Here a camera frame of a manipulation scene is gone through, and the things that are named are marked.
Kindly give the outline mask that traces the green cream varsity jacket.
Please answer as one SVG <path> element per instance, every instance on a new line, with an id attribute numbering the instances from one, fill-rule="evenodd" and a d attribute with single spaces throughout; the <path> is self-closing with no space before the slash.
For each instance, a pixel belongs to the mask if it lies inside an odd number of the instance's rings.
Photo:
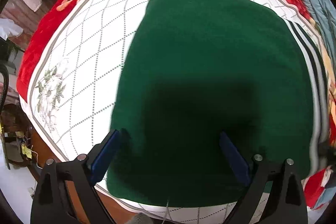
<path id="1" fill-rule="evenodd" d="M 295 22 L 250 0 L 150 0 L 121 73 L 111 127 L 125 140 L 112 196 L 155 206 L 235 202 L 254 155 L 323 167 L 327 87 Z"/>

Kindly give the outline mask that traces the white cloth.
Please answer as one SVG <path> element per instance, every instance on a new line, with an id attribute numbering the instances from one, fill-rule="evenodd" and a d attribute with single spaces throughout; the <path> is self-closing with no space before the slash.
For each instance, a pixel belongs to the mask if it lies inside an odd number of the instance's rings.
<path id="1" fill-rule="evenodd" d="M 9 37 L 18 37 L 23 33 L 23 28 L 11 19 L 0 18 L 0 36 L 7 40 Z"/>

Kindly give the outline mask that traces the blue quilted jacket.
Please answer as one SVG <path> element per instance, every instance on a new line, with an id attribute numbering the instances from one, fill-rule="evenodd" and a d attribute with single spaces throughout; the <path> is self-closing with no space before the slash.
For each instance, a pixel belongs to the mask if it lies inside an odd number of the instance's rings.
<path id="1" fill-rule="evenodd" d="M 330 0 L 302 0 L 317 23 L 329 56 L 335 61 L 335 7 Z"/>

